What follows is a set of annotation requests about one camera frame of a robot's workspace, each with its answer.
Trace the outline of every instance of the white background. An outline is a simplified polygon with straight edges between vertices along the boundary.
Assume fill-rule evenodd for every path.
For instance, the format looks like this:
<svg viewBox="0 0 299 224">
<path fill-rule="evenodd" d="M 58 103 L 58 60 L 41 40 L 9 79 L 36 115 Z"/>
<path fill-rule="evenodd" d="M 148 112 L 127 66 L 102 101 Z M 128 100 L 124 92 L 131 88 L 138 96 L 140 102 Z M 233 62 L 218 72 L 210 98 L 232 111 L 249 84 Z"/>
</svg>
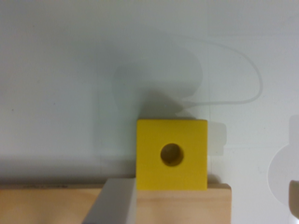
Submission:
<svg viewBox="0 0 299 224">
<path fill-rule="evenodd" d="M 298 73 L 299 1 L 1 2 L 1 183 L 134 176 L 138 118 L 207 119 L 232 223 L 291 223 Z"/>
</svg>

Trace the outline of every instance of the wooden plank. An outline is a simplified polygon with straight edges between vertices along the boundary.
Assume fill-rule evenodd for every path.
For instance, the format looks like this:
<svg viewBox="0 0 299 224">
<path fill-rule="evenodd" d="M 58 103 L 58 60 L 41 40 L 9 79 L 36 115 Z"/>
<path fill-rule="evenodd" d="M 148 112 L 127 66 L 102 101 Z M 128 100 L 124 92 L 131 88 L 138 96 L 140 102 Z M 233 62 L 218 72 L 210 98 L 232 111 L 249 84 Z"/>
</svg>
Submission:
<svg viewBox="0 0 299 224">
<path fill-rule="evenodd" d="M 80 224 L 101 189 L 2 189 L 1 224 Z M 136 223 L 230 223 L 227 185 L 206 191 L 139 191 Z"/>
<path fill-rule="evenodd" d="M 137 193 L 136 223 L 229 224 L 232 192 L 228 186 L 206 191 L 143 191 Z"/>
</svg>

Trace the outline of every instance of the yellow wooden block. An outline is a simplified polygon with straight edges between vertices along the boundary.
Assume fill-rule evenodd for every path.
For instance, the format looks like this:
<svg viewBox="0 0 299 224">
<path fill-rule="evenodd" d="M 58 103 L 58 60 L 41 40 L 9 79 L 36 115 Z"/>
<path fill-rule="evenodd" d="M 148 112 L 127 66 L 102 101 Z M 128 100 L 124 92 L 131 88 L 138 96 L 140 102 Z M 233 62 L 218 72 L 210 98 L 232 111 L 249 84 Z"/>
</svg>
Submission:
<svg viewBox="0 0 299 224">
<path fill-rule="evenodd" d="M 136 186 L 149 190 L 207 188 L 207 121 L 140 119 Z"/>
</svg>

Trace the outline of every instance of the hole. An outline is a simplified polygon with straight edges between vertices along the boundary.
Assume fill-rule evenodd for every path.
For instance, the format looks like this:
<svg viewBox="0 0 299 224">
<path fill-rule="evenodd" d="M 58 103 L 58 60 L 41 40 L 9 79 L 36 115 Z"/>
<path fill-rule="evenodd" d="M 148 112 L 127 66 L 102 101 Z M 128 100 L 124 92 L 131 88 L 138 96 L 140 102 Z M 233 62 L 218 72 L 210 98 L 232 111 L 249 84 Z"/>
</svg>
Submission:
<svg viewBox="0 0 299 224">
<path fill-rule="evenodd" d="M 177 144 L 171 143 L 161 150 L 161 159 L 167 166 L 179 165 L 183 160 L 183 151 Z"/>
</svg>

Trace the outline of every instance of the circular hole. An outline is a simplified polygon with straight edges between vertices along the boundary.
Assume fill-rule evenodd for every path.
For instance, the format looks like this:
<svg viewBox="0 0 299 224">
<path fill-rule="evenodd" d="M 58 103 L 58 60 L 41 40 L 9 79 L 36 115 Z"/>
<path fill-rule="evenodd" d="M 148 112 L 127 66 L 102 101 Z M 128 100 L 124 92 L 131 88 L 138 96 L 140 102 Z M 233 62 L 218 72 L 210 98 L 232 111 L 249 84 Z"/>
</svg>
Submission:
<svg viewBox="0 0 299 224">
<path fill-rule="evenodd" d="M 167 166 L 179 165 L 183 160 L 183 151 L 177 144 L 171 143 L 161 150 L 161 159 Z"/>
</svg>

